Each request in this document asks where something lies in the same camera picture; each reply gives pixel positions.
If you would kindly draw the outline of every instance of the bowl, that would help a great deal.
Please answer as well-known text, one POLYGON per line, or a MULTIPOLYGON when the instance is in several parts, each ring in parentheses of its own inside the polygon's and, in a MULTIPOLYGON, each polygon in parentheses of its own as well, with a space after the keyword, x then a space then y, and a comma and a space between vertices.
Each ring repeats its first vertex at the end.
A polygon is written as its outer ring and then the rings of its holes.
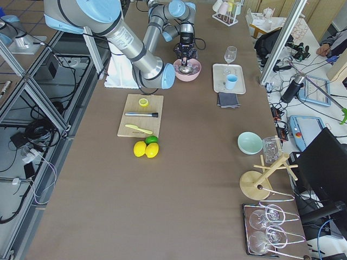
POLYGON ((178 59, 178 60, 175 60, 175 62, 173 63, 173 67, 175 68, 176 77, 179 80, 188 82, 188 81, 192 81, 192 80, 196 79, 199 76, 200 71, 201 71, 201 63, 198 60, 191 58, 188 61, 188 64, 192 65, 193 68, 197 67, 197 69, 193 70, 193 72, 191 74, 188 74, 188 75, 185 75, 179 71, 179 66, 181 65, 181 62, 182 61, 180 59, 178 59))
POLYGON ((239 149, 245 154, 256 154, 262 150, 261 138, 252 132, 244 132, 237 139, 239 149))

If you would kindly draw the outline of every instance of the mint green bowl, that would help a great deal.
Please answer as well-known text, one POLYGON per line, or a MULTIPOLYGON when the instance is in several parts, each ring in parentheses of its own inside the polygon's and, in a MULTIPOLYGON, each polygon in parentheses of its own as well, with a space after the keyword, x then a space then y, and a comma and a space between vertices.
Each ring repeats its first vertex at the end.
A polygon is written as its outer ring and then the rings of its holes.
POLYGON ((245 154, 256 154, 262 150, 261 138, 252 132, 243 132, 237 139, 239 149, 245 154))

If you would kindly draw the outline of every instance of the human hand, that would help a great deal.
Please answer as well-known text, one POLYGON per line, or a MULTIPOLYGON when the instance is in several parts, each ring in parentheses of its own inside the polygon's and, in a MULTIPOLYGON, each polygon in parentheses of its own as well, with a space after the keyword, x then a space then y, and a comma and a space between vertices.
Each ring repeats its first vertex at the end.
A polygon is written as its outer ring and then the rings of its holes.
POLYGON ((327 43, 324 43, 320 48, 317 49, 316 54, 320 56, 326 56, 330 52, 330 46, 327 43))

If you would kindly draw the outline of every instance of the blue device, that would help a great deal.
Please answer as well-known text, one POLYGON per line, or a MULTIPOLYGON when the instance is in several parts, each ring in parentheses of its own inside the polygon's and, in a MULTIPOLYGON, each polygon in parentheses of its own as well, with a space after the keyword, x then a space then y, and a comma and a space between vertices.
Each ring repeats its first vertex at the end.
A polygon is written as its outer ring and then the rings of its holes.
MULTIPOLYGON (((307 76, 320 88, 330 95, 329 80, 321 79, 319 77, 307 76)), ((331 101, 322 92, 320 92, 313 84, 305 80, 303 88, 299 91, 299 98, 305 102, 315 103, 325 107, 331 106, 331 101)))
POLYGON ((317 116, 292 115, 289 117, 289 126, 294 136, 294 141, 300 151, 313 141, 324 128, 324 123, 317 116))

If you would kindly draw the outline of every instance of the white tray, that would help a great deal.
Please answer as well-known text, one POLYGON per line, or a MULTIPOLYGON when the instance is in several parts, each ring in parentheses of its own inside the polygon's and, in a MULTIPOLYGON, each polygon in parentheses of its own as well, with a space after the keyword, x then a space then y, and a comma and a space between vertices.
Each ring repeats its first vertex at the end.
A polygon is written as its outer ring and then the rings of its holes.
POLYGON ((245 80, 240 65, 227 65, 227 64, 213 64, 213 89, 215 92, 244 94, 246 93, 245 80), (237 83, 233 89, 226 89, 226 75, 223 74, 224 70, 229 68, 231 74, 237 76, 237 83))

